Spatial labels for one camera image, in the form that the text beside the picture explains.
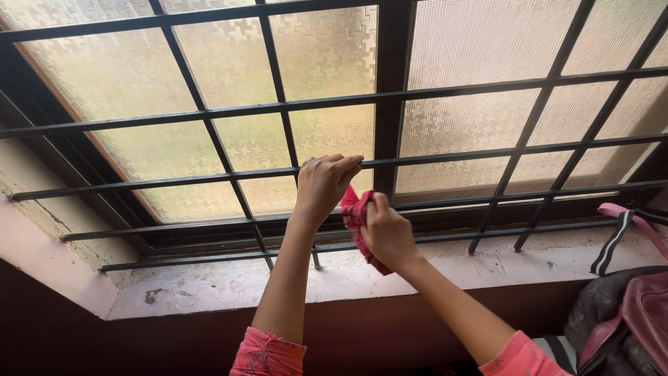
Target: iron window grill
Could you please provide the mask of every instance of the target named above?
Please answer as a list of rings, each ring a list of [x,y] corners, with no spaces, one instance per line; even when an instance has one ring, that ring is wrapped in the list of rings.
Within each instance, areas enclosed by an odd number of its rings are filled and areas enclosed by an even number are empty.
[[[468,249],[473,254],[481,238],[496,236],[519,235],[516,242],[516,250],[520,250],[527,237],[532,233],[544,233],[552,231],[565,231],[570,229],[586,229],[595,227],[612,226],[616,224],[613,220],[588,221],[579,223],[565,223],[556,225],[538,226],[538,222],[544,217],[546,208],[554,206],[552,203],[556,197],[582,195],[591,193],[610,193],[620,192],[616,199],[628,203],[634,207],[640,207],[649,202],[661,187],[668,186],[668,166],[666,165],[666,156],[668,155],[665,143],[668,134],[650,134],[643,136],[627,136],[620,138],[596,139],[599,131],[602,129],[608,117],[611,115],[615,106],[620,102],[627,88],[634,79],[649,78],[658,76],[668,76],[668,67],[643,68],[646,60],[654,50],[655,46],[663,37],[668,27],[668,7],[666,7],[655,25],[647,34],[645,40],[637,50],[626,70],[614,72],[597,72],[590,74],[562,76],[568,57],[585,26],[594,1],[582,0],[570,23],[566,35],[556,53],[554,61],[548,74],[543,78],[532,78],[526,80],[513,80],[504,82],[493,82],[489,84],[470,84],[463,86],[451,86],[445,88],[430,88],[422,90],[406,90],[406,78],[408,71],[408,61],[411,51],[411,29],[415,17],[415,1],[410,0],[299,0],[285,3],[265,4],[265,0],[256,0],[256,5],[230,7],[223,9],[211,9],[204,11],[191,11],[185,13],[165,13],[159,0],[150,0],[150,5],[155,15],[139,17],[133,19],[119,19],[115,21],[103,21],[95,23],[83,23],[75,25],[64,25],[57,27],[45,27],[40,29],[27,29],[17,31],[0,32],[0,51],[5,56],[1,64],[5,77],[16,75],[24,84],[38,82],[39,77],[35,76],[32,67],[26,62],[26,59],[19,53],[15,43],[22,41],[31,41],[37,39],[50,39],[55,37],[70,37],[77,35],[90,35],[97,33],[109,33],[115,31],[129,31],[146,29],[150,27],[159,27],[168,42],[169,48],[178,64],[180,73],[190,91],[197,110],[189,112],[179,112],[171,114],[159,114],[154,116],[136,116],[132,118],[118,118],[112,120],[95,120],[85,122],[67,121],[67,114],[63,108],[55,103],[53,94],[48,93],[48,89],[41,92],[41,97],[34,98],[34,95],[26,96],[20,93],[17,85],[11,80],[3,83],[3,92],[8,94],[12,102],[17,103],[33,124],[24,124],[19,128],[10,128],[0,130],[0,138],[24,138],[27,142],[33,142],[33,147],[43,147],[40,144],[42,140],[47,140],[57,151],[68,160],[76,161],[77,170],[86,175],[86,183],[79,183],[78,187],[65,189],[50,189],[46,191],[32,191],[16,193],[12,196],[15,201],[45,199],[51,197],[66,197],[72,195],[82,195],[86,197],[100,195],[108,205],[111,205],[117,212],[126,218],[124,223],[130,228],[114,229],[110,231],[98,231],[89,233],[71,233],[63,236],[62,240],[74,242],[78,240],[90,240],[112,237],[133,238],[136,236],[151,236],[156,234],[172,233],[174,231],[204,231],[205,233],[237,231],[239,228],[250,229],[255,241],[257,251],[242,252],[223,252],[217,254],[205,254],[203,256],[193,255],[197,252],[211,252],[220,250],[220,242],[211,244],[184,244],[175,243],[173,246],[161,248],[161,256],[179,255],[172,257],[151,257],[153,254],[146,251],[142,254],[140,261],[130,264],[107,265],[102,268],[103,272],[112,270],[127,270],[134,268],[151,268],[156,266],[195,264],[204,262],[219,262],[229,260],[246,260],[253,258],[264,258],[268,267],[271,269],[273,263],[271,257],[278,254],[278,250],[270,249],[266,245],[263,237],[262,226],[275,225],[277,228],[285,228],[288,215],[278,215],[270,217],[254,217],[249,209],[248,202],[239,186],[239,181],[245,179],[261,179],[268,177],[294,176],[297,182],[299,173],[299,162],[291,129],[289,112],[296,110],[310,110],[317,108],[331,108],[340,106],[352,106],[358,104],[376,105],[376,132],[375,137],[375,158],[372,161],[362,162],[363,169],[374,169],[374,188],[386,193],[393,193],[396,168],[407,165],[420,165],[428,163],[442,163],[451,161],[467,161],[472,159],[484,159],[490,157],[510,157],[506,168],[500,178],[493,195],[483,197],[473,197],[465,199],[447,199],[441,201],[407,203],[396,205],[398,211],[411,211],[417,209],[448,208],[459,205],[487,204],[485,208],[478,209],[477,214],[482,217],[478,222],[476,231],[466,233],[451,233],[447,235],[422,236],[416,238],[417,243],[443,242],[450,240],[471,240]],[[283,92],[283,83],[279,71],[279,61],[274,46],[274,39],[269,24],[270,15],[280,15],[286,13],[298,13],[306,11],[318,11],[326,9],[340,9],[346,7],[359,7],[365,5],[380,6],[378,29],[378,71],[377,88],[373,94],[361,94],[352,96],[339,96],[333,98],[318,98],[312,100],[293,100],[287,101]],[[265,36],[265,47],[269,57],[269,66],[273,78],[273,84],[277,96],[276,103],[264,103],[250,106],[236,106],[229,108],[209,109],[205,106],[200,90],[193,78],[192,72],[188,67],[184,53],[172,29],[175,25],[185,25],[191,23],[202,23],[210,21],[221,21],[229,19],[240,19],[247,17],[258,17],[261,24],[262,33]],[[568,86],[574,84],[585,84],[593,82],[617,81],[617,84],[609,97],[601,107],[599,113],[587,129],[582,140],[578,142],[558,143],[549,145],[528,146],[527,143],[531,134],[545,109],[550,95],[555,87]],[[403,103],[406,100],[418,100],[427,98],[439,98],[448,96],[463,96],[470,94],[505,92],[511,90],[522,90],[530,88],[540,88],[540,94],[530,111],[525,125],[520,133],[515,147],[492,149],[483,151],[468,151],[462,153],[447,153],[439,155],[424,155],[419,157],[399,157],[398,145],[401,127],[401,117],[403,115]],[[36,108],[47,108],[51,114],[40,114]],[[254,171],[234,171],[226,151],[220,141],[216,127],[212,120],[217,118],[226,118],[233,116],[246,116],[254,114],[279,113],[283,122],[283,130],[287,140],[287,147],[290,156],[291,167],[277,169],[262,169]],[[189,177],[179,177],[171,179],[156,179],[148,181],[120,181],[120,178],[109,178],[108,168],[104,171],[105,161],[100,159],[99,152],[93,150],[90,144],[86,144],[82,132],[91,130],[105,130],[114,128],[127,128],[134,126],[146,126],[153,124],[168,124],[173,122],[184,122],[191,120],[201,120],[205,123],[208,135],[222,166],[224,173],[199,175]],[[643,143],[658,143],[661,146],[655,150],[652,156],[645,162],[644,168],[638,170],[630,183],[605,185],[597,187],[581,187],[564,189],[563,186],[578,162],[582,159],[584,153],[589,149],[610,147],[618,145],[635,145]],[[522,155],[536,153],[546,153],[554,151],[573,151],[570,159],[562,168],[558,177],[549,190],[529,193],[505,194],[511,176],[515,170],[518,161]],[[129,192],[137,189],[148,189],[156,187],[174,187],[180,185],[194,185],[212,182],[228,181],[234,189],[234,193],[243,210],[244,219],[232,219],[221,221],[208,221],[204,223],[179,223],[170,225],[142,225],[141,218],[128,219],[132,215],[128,214],[128,202],[132,201]],[[501,211],[499,203],[509,201],[524,201],[529,199],[540,199],[540,203],[526,205],[530,214],[530,219],[526,227],[510,229],[492,229],[492,216]],[[427,215],[427,218],[434,218],[434,214]],[[321,228],[319,234],[327,234],[328,223],[340,223],[340,217],[337,211],[334,211],[325,225]],[[339,250],[355,249],[355,244],[343,243],[318,246],[313,245],[312,255],[316,267],[319,266],[317,255],[322,252],[334,252]]]

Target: pink shirt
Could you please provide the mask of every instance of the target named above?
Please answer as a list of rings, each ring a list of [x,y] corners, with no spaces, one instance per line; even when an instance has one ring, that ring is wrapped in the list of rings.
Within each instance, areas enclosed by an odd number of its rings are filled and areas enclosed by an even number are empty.
[[[306,347],[268,335],[255,328],[246,329],[230,376],[302,375],[301,361]],[[567,376],[568,373],[531,341],[516,331],[498,355],[480,367],[485,376]]]

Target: bag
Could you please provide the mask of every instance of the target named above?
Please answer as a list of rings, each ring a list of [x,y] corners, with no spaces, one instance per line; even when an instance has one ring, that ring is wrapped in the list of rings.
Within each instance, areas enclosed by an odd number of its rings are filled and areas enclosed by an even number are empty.
[[[668,248],[645,221],[668,225],[668,212],[605,203],[617,230],[591,266],[599,275],[579,294],[564,328],[578,351],[577,375],[668,375],[668,266],[606,275],[615,246],[634,221],[668,260]]]

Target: window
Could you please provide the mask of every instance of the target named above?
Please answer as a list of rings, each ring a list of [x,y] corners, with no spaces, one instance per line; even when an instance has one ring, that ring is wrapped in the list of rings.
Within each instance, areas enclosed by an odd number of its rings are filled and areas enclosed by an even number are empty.
[[[419,241],[526,236],[665,186],[668,1],[72,0],[0,8],[0,89],[150,266],[271,256],[299,163],[363,154]],[[612,221],[550,229],[600,227]],[[503,230],[491,225],[520,223]],[[354,248],[337,213],[317,253]]]

